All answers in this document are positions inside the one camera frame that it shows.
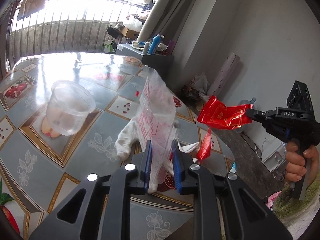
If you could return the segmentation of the person's right hand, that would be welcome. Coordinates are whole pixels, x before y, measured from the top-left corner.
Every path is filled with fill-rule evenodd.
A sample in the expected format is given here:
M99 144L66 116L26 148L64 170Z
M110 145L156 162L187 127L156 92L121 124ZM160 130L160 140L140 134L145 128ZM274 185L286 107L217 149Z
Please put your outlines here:
M304 165L306 163L306 160L309 159L311 160L308 179L308 185L310 186L315 180L318 172L319 153L317 148L314 145L311 145L307 150L303 152L303 155L299 155L299 148L297 144L293 141L290 141L288 142L286 149L286 181L288 183L300 181L307 172L307 169Z

